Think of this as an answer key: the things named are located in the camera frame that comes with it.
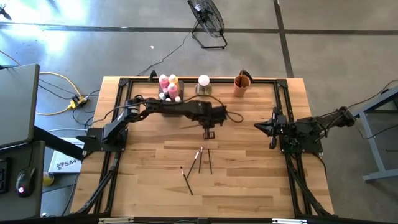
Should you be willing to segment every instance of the cup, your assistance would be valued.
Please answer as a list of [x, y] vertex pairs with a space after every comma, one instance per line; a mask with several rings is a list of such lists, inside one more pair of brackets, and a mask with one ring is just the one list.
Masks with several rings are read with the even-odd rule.
[[250, 78], [245, 75], [238, 75], [234, 79], [234, 92], [233, 96], [242, 97], [250, 86]]

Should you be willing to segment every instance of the computer mouse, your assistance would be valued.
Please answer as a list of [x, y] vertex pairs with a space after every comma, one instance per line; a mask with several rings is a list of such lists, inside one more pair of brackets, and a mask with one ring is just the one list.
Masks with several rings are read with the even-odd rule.
[[23, 168], [17, 177], [17, 193], [20, 197], [29, 197], [34, 189], [34, 167]]

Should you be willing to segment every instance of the pink bottle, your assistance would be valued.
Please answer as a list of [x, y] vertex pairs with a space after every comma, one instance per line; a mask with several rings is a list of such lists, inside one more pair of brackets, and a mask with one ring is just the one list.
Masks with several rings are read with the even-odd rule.
[[160, 75], [159, 85], [162, 89], [165, 89], [169, 86], [169, 78], [165, 74]]
[[169, 87], [167, 87], [167, 90], [169, 91], [169, 97], [173, 100], [180, 94], [178, 91], [178, 86], [174, 83], [170, 83]]

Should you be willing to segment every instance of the gray floor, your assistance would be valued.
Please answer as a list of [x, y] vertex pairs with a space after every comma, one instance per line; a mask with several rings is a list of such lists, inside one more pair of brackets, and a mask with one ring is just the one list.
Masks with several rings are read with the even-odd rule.
[[[214, 0], [227, 28], [277, 29], [272, 0]], [[286, 29], [394, 30], [393, 0], [280, 0]], [[14, 22], [118, 27], [185, 27], [195, 22], [183, 0], [13, 1], [7, 6]], [[59, 32], [29, 26], [0, 30], [0, 49], [20, 63], [39, 63], [41, 71], [69, 77], [82, 93], [101, 86], [104, 75], [137, 75], [176, 48], [185, 33], [173, 32]], [[206, 34], [199, 34], [204, 41]], [[154, 67], [158, 73], [231, 76], [244, 67], [255, 77], [286, 77], [279, 34], [227, 33], [224, 50], [206, 51], [192, 38]], [[351, 105], [377, 93], [398, 78], [398, 35], [287, 35], [294, 77], [304, 78], [313, 115]], [[0, 64], [12, 61], [0, 55]], [[57, 77], [44, 80], [72, 90]], [[91, 108], [96, 99], [92, 99]], [[39, 90], [37, 111], [64, 109], [68, 101]], [[78, 113], [80, 121], [91, 115]], [[36, 116], [44, 129], [82, 128], [71, 111]], [[76, 136], [77, 132], [55, 133]], [[398, 178], [365, 184], [362, 175], [375, 172], [367, 141], [355, 128], [332, 129], [323, 140], [324, 160], [335, 213], [341, 217], [398, 222]], [[51, 150], [46, 151], [48, 169]], [[398, 154], [391, 154], [398, 159]], [[58, 176], [45, 190], [70, 185], [74, 175]], [[42, 211], [60, 215], [71, 187], [43, 194]]]

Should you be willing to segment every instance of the wooden table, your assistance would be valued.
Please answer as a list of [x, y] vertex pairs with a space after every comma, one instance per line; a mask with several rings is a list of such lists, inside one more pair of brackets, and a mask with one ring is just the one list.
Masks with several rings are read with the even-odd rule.
[[[103, 118], [114, 107], [119, 78], [104, 77], [94, 120]], [[288, 78], [287, 81], [295, 119], [311, 116], [303, 79]], [[185, 84], [185, 97], [194, 95], [194, 86]], [[132, 97], [136, 94], [144, 98], [157, 97], [158, 87], [153, 83], [135, 83], [132, 89]], [[253, 126], [271, 117], [275, 106], [274, 89], [272, 85], [255, 84], [244, 98], [233, 98], [232, 89], [232, 83], [215, 83], [213, 96], [220, 99], [228, 111], [241, 113], [244, 121], [227, 120], [222, 127], [217, 126], [213, 129], [216, 139], [204, 141], [202, 127], [180, 129], [196, 124], [185, 117], [164, 118], [161, 114], [152, 114], [144, 121], [129, 125], [112, 216], [294, 216], [284, 155], [278, 148], [268, 149], [270, 138]], [[217, 105], [213, 99], [203, 100]], [[110, 121], [111, 116], [108, 116], [95, 127]], [[198, 173], [197, 162], [189, 177], [191, 196], [180, 166], [187, 173], [200, 146], [210, 148], [213, 175], [210, 175], [208, 156], [204, 153], [201, 173]], [[96, 152], [83, 161], [71, 211], [81, 208], [94, 192], [103, 157], [104, 153]], [[303, 154], [302, 159], [308, 187], [325, 209], [333, 213], [321, 162], [312, 154]], [[302, 205], [301, 191], [298, 190], [298, 194]], [[101, 208], [107, 197], [108, 188]]]

